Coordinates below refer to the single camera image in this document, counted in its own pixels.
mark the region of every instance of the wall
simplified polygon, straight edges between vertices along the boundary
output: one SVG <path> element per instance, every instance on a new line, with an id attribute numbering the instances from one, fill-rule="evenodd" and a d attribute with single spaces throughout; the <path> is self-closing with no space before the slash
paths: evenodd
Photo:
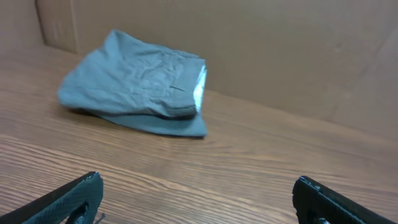
<path id="1" fill-rule="evenodd" d="M 0 54 L 42 44 L 34 0 L 0 1 Z"/>
<path id="2" fill-rule="evenodd" d="M 369 110 L 379 101 L 359 103 L 371 91 L 390 99 L 383 111 L 396 109 L 398 92 L 378 93 L 367 80 L 383 86 L 390 79 L 383 77 L 396 77 L 374 66 L 397 28 L 398 1 L 70 0 L 70 7 L 73 24 L 65 27 L 73 26 L 80 54 L 117 28 L 207 59 L 208 89 L 366 131 L 374 131 L 363 125 L 372 117 L 376 133 L 389 138 L 396 132 L 386 132 L 398 129 L 383 128 L 384 118 Z M 365 121 L 358 113 L 368 113 Z"/>

